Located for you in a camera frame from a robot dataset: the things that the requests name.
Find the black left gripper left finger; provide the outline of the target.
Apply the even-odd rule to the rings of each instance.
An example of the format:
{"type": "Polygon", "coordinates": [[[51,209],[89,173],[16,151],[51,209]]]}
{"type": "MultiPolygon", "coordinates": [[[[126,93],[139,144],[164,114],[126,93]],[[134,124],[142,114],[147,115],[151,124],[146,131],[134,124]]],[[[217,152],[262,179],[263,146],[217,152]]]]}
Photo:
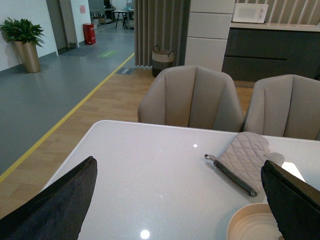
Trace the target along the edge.
{"type": "Polygon", "coordinates": [[[76,240],[90,207],[98,174],[89,156],[0,220],[2,240],[76,240]]]}

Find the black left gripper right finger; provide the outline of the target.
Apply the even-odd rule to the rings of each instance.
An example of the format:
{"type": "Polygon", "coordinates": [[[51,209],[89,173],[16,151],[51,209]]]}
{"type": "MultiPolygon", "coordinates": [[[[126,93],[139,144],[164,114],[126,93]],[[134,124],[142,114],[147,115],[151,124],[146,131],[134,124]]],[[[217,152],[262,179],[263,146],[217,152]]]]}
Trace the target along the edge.
{"type": "Polygon", "coordinates": [[[261,180],[270,210],[285,240],[320,238],[320,191],[266,160],[261,180]]]}

